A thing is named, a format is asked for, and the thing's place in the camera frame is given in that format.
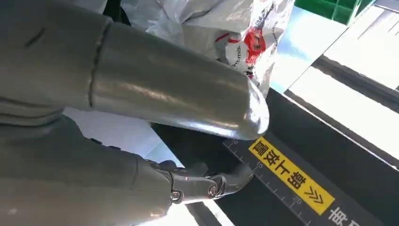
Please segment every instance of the green crate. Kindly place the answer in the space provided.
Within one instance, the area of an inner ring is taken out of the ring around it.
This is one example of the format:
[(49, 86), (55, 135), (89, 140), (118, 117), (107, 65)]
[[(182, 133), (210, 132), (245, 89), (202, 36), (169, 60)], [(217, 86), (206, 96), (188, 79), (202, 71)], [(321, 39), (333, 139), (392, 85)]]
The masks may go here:
[(296, 0), (295, 5), (322, 17), (349, 25), (375, 0)]

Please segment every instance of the arrow symbol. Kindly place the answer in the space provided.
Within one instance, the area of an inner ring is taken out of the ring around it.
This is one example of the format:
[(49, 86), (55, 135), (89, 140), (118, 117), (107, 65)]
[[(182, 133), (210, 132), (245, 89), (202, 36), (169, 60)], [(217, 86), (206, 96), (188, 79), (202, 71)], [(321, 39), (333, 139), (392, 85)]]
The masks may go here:
[(323, 204), (323, 198), (320, 194), (317, 194), (316, 189), (313, 191), (312, 187), (310, 186), (310, 192), (304, 192), (305, 194), (309, 195), (309, 198), (314, 199), (313, 202)]

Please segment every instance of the screw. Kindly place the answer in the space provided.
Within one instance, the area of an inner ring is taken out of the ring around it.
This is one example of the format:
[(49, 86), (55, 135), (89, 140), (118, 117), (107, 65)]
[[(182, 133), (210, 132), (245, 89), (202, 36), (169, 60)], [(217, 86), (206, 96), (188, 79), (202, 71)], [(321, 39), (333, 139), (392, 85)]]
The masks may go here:
[(172, 194), (170, 194), (170, 199), (172, 201), (177, 201), (180, 199), (180, 192), (172, 192)]
[(210, 197), (214, 197), (216, 195), (216, 193), (217, 193), (217, 187), (215, 185), (212, 185), (211, 187), (209, 187), (208, 195)]

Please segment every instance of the yellow sticker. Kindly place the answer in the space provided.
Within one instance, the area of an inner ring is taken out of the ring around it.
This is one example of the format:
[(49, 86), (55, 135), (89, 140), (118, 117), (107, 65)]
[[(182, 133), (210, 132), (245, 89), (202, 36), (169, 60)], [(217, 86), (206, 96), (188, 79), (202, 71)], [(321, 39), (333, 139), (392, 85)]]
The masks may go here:
[(263, 137), (249, 150), (319, 215), (334, 202), (333, 196)]

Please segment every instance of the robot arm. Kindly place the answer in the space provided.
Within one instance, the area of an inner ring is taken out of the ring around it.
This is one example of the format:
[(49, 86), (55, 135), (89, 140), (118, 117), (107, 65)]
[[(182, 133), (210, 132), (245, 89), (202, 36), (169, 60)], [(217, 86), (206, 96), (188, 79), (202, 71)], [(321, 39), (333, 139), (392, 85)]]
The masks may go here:
[(166, 170), (61, 115), (72, 106), (255, 139), (268, 110), (245, 76), (60, 1), (3, 0), (0, 25), (0, 224), (131, 226), (252, 177)]
[(132, 226), (163, 217), (172, 203), (239, 191), (252, 177), (249, 168), (239, 171), (200, 177), (166, 169), (84, 138), (67, 117), (40, 127), (2, 125), (0, 224)]
[(260, 91), (222, 63), (67, 3), (0, 4), (0, 122), (72, 106), (245, 140), (267, 129)]

